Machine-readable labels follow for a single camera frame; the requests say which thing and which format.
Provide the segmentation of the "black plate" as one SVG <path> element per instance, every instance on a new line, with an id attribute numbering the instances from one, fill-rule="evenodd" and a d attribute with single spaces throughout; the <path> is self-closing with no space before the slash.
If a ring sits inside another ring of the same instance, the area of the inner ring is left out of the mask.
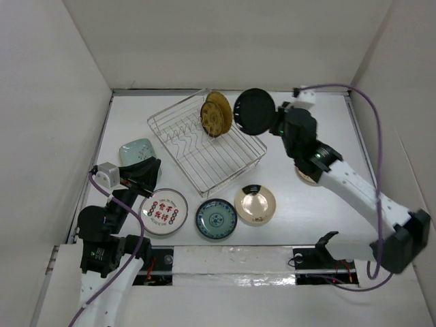
<path id="1" fill-rule="evenodd" d="M 236 126 L 244 134 L 258 136 L 271 127 L 275 117 L 275 103 L 267 91 L 248 89 L 236 99 L 233 116 Z"/>

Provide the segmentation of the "cream plate with drawings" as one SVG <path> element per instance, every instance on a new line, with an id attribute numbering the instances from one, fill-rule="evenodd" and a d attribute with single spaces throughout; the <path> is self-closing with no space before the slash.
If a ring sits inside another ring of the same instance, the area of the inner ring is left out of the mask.
<path id="1" fill-rule="evenodd" d="M 317 182 L 314 181 L 309 175 L 304 174 L 301 170 L 299 170 L 297 167 L 295 167 L 296 172 L 298 173 L 299 177 L 311 185 L 316 185 Z"/>

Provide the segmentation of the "yellow woven pattern plate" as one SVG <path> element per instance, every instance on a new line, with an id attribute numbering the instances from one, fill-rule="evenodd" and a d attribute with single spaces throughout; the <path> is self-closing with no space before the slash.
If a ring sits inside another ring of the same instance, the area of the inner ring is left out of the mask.
<path id="1" fill-rule="evenodd" d="M 222 134 L 228 133 L 229 130 L 231 129 L 232 121 L 233 121 L 232 108 L 228 99 L 221 92 L 211 91 L 207 95 L 206 100 L 218 105 L 223 116 Z"/>

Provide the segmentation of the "brown yellow patterned plate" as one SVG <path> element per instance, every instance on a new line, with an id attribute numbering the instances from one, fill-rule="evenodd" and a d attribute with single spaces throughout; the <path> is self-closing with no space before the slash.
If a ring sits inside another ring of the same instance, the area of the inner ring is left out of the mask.
<path id="1" fill-rule="evenodd" d="M 221 108 L 214 102 L 206 101 L 200 109 L 203 130 L 212 138 L 224 133 L 224 118 Z"/>

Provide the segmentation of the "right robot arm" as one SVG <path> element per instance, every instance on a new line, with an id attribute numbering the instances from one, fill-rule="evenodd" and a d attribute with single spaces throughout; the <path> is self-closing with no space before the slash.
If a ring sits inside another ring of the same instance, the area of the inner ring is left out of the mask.
<path id="1" fill-rule="evenodd" d="M 268 94 L 175 104 L 147 119 L 158 158 L 148 189 L 181 194 L 178 218 L 162 201 L 141 215 L 176 245 L 310 245 L 312 260 L 377 262 L 402 273 L 426 247 L 431 217 L 384 196 L 317 137 L 308 102 Z"/>

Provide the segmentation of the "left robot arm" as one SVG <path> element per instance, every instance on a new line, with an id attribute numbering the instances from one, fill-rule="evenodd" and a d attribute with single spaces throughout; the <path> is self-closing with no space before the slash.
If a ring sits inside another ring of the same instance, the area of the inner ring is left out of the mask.
<path id="1" fill-rule="evenodd" d="M 133 205 L 138 196 L 153 194 L 160 165 L 149 157 L 123 167 L 101 163 L 89 171 L 89 182 L 107 202 L 87 206 L 78 216 L 81 287 L 70 326 L 120 326 L 134 279 L 152 260 L 151 242 Z"/>

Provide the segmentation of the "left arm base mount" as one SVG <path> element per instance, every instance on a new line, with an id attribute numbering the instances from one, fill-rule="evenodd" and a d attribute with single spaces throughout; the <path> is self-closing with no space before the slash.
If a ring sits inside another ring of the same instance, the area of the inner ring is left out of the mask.
<path id="1" fill-rule="evenodd" d="M 172 285 L 174 247 L 154 247 L 151 256 L 134 279 L 134 286 Z"/>

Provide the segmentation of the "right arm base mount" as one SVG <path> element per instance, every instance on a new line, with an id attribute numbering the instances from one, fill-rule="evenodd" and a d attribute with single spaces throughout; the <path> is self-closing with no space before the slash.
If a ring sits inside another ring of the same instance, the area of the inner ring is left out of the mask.
<path id="1" fill-rule="evenodd" d="M 296 285 L 359 284 L 354 261 L 319 259 L 312 247 L 293 248 L 287 265 L 294 269 Z"/>

